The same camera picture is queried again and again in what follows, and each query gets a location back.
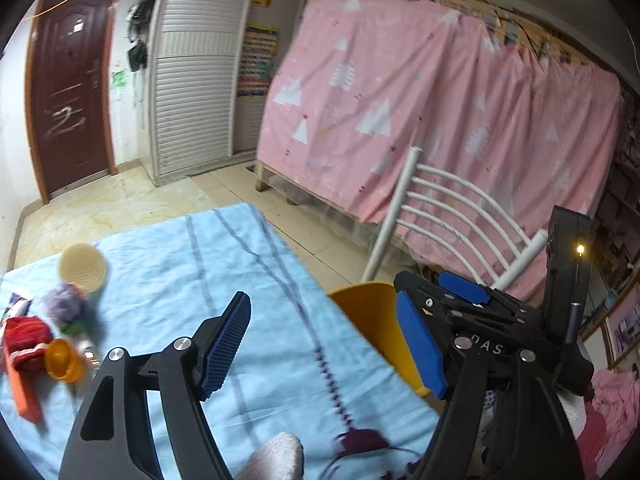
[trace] wooden bed leg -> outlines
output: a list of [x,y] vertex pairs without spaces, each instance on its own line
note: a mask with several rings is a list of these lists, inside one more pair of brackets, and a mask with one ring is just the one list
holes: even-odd
[[263,180],[264,179],[264,165],[259,161],[255,161],[255,190],[258,193],[270,188],[270,186]]

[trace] green object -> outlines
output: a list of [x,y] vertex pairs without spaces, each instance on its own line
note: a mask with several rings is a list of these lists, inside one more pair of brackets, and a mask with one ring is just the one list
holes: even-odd
[[127,86],[127,73],[124,70],[111,72],[111,88],[124,88]]
[[63,335],[78,335],[84,332],[84,326],[81,321],[76,320],[60,328],[60,332],[62,332]]

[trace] dark brown door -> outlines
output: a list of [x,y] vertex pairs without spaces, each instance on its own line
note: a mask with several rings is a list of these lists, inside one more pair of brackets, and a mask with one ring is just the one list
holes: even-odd
[[49,194],[109,168],[102,93],[109,81],[102,64],[112,1],[69,0],[38,19],[31,119]]

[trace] yellow trash bin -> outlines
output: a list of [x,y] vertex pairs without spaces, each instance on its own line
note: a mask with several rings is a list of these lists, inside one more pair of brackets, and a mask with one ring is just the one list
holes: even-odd
[[365,282],[334,290],[329,297],[360,333],[382,354],[415,392],[425,397],[420,374],[396,321],[396,290],[392,283]]

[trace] light blue bed sheet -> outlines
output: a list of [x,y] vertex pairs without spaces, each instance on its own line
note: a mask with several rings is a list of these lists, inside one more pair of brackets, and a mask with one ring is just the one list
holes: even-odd
[[[399,478],[425,451],[437,414],[357,332],[251,204],[172,219],[95,245],[109,264],[89,323],[103,356],[115,346],[131,355],[160,351],[220,315],[237,290],[251,298],[252,319],[230,374],[203,404],[232,474],[281,431],[302,441],[305,479],[373,480],[387,471],[385,478]],[[19,286],[35,295],[31,314],[49,322],[41,298],[57,283],[58,258],[7,273],[0,305]],[[318,358],[331,377],[322,374]],[[9,384],[0,381],[2,416],[44,478],[57,478],[80,395],[40,374],[43,421],[34,425],[17,415]],[[164,478],[179,479],[156,392],[149,393],[149,411]],[[323,476],[336,455],[336,437],[349,426],[377,430],[402,450],[342,458]]]

